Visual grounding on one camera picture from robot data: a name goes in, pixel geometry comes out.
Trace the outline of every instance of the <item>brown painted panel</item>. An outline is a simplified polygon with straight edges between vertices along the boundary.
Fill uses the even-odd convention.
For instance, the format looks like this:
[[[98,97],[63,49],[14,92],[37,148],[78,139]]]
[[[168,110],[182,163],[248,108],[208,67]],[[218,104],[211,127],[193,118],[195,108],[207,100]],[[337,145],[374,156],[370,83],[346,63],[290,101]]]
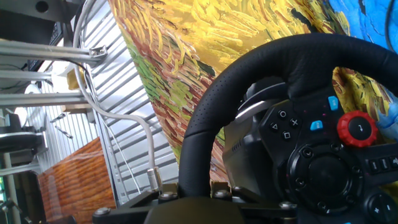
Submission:
[[[90,224],[95,210],[115,208],[100,139],[88,143],[38,176],[48,222],[73,215]]]

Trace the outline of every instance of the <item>painted mural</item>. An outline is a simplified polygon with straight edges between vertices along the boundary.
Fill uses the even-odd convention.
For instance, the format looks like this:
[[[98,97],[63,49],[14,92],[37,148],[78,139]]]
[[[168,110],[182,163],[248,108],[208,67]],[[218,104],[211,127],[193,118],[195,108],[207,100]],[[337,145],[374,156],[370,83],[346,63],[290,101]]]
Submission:
[[[387,0],[109,3],[177,160],[184,132],[200,97],[217,75],[251,49],[274,39],[310,32],[352,35],[386,47]],[[390,35],[397,47],[398,3],[391,15]],[[389,109],[396,98],[374,80],[337,68],[333,83],[346,112],[360,109],[377,120],[386,120],[386,124],[395,119]],[[398,128],[387,130],[392,139],[394,132],[398,138],[395,130]],[[227,179],[221,159],[223,141],[221,131],[214,143],[212,180]]]

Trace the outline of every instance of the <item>leather steering wheel rim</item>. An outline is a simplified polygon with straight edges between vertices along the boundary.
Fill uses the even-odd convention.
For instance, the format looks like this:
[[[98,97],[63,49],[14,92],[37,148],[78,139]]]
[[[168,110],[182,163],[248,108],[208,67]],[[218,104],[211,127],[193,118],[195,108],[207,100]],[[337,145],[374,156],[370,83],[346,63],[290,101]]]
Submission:
[[[294,102],[330,85],[335,67],[356,70],[398,96],[398,55],[376,44],[337,34],[294,35],[264,44],[232,63],[202,96],[183,140],[180,195],[210,196],[215,136],[234,120],[250,85],[264,77],[281,77]]]

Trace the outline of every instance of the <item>red knob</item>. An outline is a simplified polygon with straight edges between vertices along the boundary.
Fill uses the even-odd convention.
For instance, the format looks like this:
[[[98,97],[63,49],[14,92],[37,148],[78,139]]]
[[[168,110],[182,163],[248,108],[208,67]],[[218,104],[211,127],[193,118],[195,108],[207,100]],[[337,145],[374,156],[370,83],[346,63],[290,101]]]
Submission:
[[[367,147],[376,140],[376,122],[365,112],[344,114],[338,121],[337,132],[347,146]]]

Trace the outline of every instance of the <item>steering wheel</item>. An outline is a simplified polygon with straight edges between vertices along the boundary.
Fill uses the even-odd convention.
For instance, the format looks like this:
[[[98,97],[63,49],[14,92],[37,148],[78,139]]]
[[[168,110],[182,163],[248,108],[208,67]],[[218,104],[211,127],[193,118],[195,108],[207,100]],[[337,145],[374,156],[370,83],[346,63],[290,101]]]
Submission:
[[[258,131],[274,163],[275,186],[300,205],[298,222],[393,223],[396,205],[378,186],[398,180],[398,144],[370,146],[374,121],[359,111],[344,114],[331,83],[335,67],[367,75],[398,96],[398,55],[378,45],[336,34],[264,44],[224,70],[196,107],[180,157],[181,196],[210,196],[215,136],[235,119],[253,83],[277,76],[286,82],[289,100],[269,109]],[[298,125],[276,139],[270,125],[277,119],[287,127],[290,118]]]

